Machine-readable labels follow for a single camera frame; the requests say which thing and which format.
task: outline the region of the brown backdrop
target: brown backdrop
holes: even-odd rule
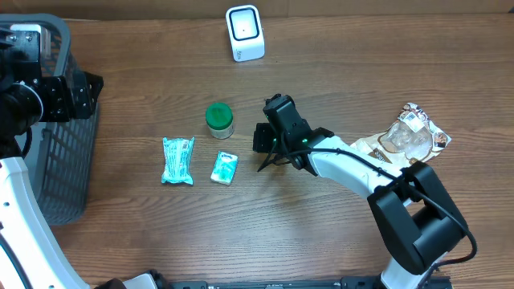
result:
[[[505,13],[514,0],[0,0],[2,12],[51,13],[78,19],[222,18],[251,3],[262,17],[356,14]]]

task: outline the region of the light blue wrapper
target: light blue wrapper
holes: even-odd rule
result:
[[[230,185],[234,179],[235,168],[237,168],[237,166],[238,156],[219,152],[210,179],[220,184]]]
[[[186,183],[193,184],[193,178],[190,174],[190,161],[193,154],[194,137],[191,140],[186,139],[162,139],[164,146],[164,158],[166,164],[161,182],[172,184]]]

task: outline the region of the gray plastic basket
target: gray plastic basket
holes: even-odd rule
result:
[[[49,14],[3,14],[0,26],[39,24],[51,32],[51,58],[42,59],[43,76],[64,75],[72,97],[74,89],[87,85],[85,74],[70,53],[70,31],[66,23]],[[88,197],[94,140],[100,107],[87,120],[40,123],[33,126],[33,141],[25,158],[32,189],[43,216],[51,225],[80,218]],[[17,137],[20,146],[25,136]]]

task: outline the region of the green lid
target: green lid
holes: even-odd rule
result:
[[[206,110],[206,121],[210,128],[222,130],[232,124],[232,110],[224,103],[214,103]]]

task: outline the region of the wooden surface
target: wooden surface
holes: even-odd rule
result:
[[[514,0],[1,0],[0,12],[99,20],[225,18],[229,8],[245,4],[257,6],[261,17],[295,17],[507,13]]]
[[[514,287],[514,16],[264,19],[267,54],[234,63],[224,20],[71,22],[73,53],[104,77],[88,207],[53,228],[90,283],[155,268],[209,282],[378,275],[387,252],[366,200],[292,167],[257,173],[263,100],[348,143],[420,104],[453,137],[431,160],[479,254],[444,267],[455,288]],[[228,103],[235,134],[215,140],[206,107]],[[162,137],[196,137],[194,186],[162,185]],[[218,150],[240,162],[210,181]],[[462,241],[450,257],[467,254]]]

